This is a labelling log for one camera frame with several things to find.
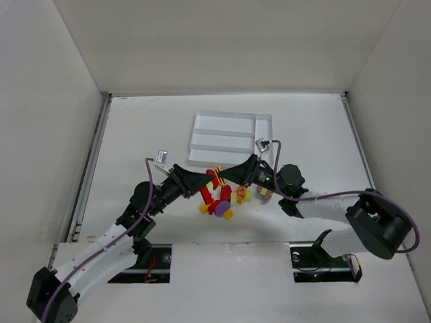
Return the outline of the light green lego piece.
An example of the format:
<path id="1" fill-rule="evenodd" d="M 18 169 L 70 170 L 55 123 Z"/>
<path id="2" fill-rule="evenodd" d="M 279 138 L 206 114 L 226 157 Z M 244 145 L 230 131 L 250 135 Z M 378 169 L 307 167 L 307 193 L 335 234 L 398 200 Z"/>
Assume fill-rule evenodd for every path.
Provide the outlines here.
<path id="1" fill-rule="evenodd" d="M 213 192 L 219 187 L 219 185 L 220 184 L 218 181 L 210 181 L 206 184 L 206 187 L 207 187 L 208 191 Z"/>

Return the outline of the yellow striped lego brick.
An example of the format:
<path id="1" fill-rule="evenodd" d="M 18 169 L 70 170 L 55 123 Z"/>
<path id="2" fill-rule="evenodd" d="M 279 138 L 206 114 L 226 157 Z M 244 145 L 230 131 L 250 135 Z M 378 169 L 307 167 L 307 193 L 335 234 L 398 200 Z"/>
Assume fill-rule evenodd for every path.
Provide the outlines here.
<path id="1" fill-rule="evenodd" d="M 221 171 L 222 171 L 221 166 L 216 166 L 214 168 L 215 177 L 217 178 L 217 181 L 218 181 L 219 185 L 221 187 L 223 187 L 223 186 L 226 186 L 227 183 L 226 183 L 226 180 L 220 175 Z"/>

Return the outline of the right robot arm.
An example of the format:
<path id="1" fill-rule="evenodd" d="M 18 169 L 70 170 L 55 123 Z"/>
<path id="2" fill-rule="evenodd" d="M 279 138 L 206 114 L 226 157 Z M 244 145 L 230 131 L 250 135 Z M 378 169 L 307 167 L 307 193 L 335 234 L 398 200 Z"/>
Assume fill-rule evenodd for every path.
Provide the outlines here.
<path id="1" fill-rule="evenodd" d="M 296 165 L 286 164 L 275 171 L 252 154 L 242 164 L 222 170 L 220 176 L 238 185 L 255 184 L 278 194 L 279 206 L 290 217 L 320 218 L 344 224 L 342 229 L 325 229 L 315 241 L 334 258 L 368 251 L 389 260 L 413 229 L 408 216 L 373 189 L 319 198 L 315 192 L 303 188 L 305 179 Z"/>

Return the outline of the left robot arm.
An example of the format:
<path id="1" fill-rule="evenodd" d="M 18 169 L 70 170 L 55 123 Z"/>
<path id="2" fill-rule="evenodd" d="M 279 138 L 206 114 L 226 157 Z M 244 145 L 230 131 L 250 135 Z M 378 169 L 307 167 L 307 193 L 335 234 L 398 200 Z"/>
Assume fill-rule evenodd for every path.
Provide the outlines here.
<path id="1" fill-rule="evenodd" d="M 72 321 L 91 289 L 147 260 L 152 245 L 145 237 L 155 226 L 152 217 L 179 197 L 192 197 L 211 180 L 209 174 L 175 164 L 161 184 L 140 182 L 123 214 L 94 243 L 66 264 L 44 266 L 35 273 L 27 307 L 40 322 Z"/>

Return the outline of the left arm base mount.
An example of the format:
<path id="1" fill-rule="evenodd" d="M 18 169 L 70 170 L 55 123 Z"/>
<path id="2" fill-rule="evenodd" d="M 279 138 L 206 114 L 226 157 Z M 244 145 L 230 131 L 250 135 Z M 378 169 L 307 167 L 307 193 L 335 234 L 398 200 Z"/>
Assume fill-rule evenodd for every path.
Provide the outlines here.
<path id="1" fill-rule="evenodd" d="M 125 269 L 108 283 L 110 284 L 164 284 L 170 282 L 172 244 L 156 244 L 144 263 L 136 263 Z"/>

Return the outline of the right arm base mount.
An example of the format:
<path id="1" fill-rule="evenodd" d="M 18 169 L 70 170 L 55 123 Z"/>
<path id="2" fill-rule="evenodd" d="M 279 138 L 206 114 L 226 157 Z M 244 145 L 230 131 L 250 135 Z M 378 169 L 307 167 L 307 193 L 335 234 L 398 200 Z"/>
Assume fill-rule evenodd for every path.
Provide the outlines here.
<path id="1" fill-rule="evenodd" d="M 322 247 L 330 229 L 311 242 L 290 244 L 290 258 L 295 283 L 359 283 L 362 266 L 355 254 L 331 257 Z"/>

